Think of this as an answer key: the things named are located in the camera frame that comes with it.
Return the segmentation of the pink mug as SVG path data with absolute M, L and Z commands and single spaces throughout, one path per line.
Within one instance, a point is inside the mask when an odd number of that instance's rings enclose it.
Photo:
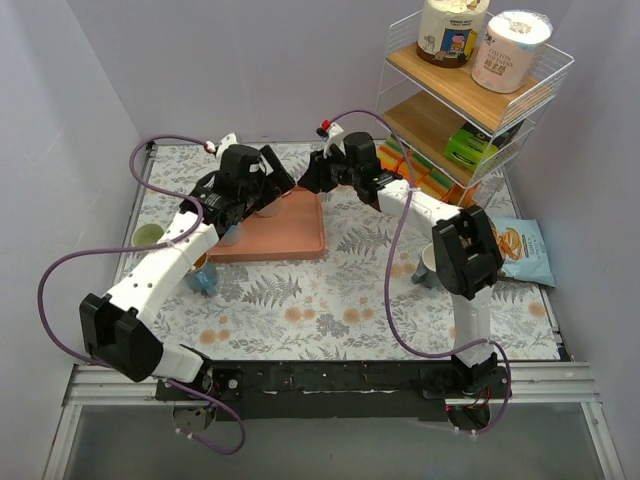
M 279 196 L 263 208 L 257 210 L 255 214 L 261 218 L 272 218 L 280 214 L 282 209 L 283 198 Z

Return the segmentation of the blue white gradient mug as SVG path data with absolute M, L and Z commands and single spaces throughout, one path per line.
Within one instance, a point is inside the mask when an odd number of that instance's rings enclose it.
M 226 233 L 220 238 L 218 245 L 222 247 L 231 247 L 236 245 L 242 238 L 242 224 L 238 223 L 231 226 Z

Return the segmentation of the blue butterfly mug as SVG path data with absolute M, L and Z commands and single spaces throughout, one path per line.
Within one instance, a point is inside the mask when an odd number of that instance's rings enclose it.
M 195 293 L 213 297 L 217 293 L 217 272 L 210 256 L 203 254 L 184 277 L 187 286 Z

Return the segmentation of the green ceramic mug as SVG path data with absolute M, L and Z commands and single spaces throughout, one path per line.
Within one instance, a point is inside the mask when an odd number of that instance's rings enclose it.
M 148 247 L 155 245 L 164 235 L 162 226 L 155 223 L 147 223 L 138 227 L 132 237 L 131 245 L 134 247 Z

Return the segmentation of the dark grey mug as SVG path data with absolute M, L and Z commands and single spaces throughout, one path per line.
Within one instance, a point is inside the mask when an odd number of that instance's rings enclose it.
M 437 289 L 442 283 L 436 272 L 434 246 L 427 245 L 421 253 L 415 272 L 411 276 L 414 285 L 422 285 L 428 289 Z

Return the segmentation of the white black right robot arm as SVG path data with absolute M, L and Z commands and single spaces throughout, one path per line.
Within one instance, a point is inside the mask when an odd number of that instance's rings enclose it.
M 362 203 L 412 225 L 430 240 L 435 273 L 454 310 L 457 336 L 447 354 L 453 387 L 464 397 L 479 395 L 497 368 L 490 301 L 503 264 L 486 212 L 439 201 L 382 168 L 366 132 L 346 134 L 337 124 L 316 132 L 324 146 L 311 153 L 299 186 L 314 194 L 350 186 Z

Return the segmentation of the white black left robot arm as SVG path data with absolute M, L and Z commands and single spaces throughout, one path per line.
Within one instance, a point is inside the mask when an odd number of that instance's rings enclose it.
M 149 326 L 196 261 L 232 227 L 291 191 L 295 181 L 273 149 L 237 143 L 217 152 L 218 169 L 199 179 L 168 231 L 129 275 L 79 306 L 87 353 L 134 382 L 172 378 L 193 400 L 213 386 L 197 352 L 159 340 Z

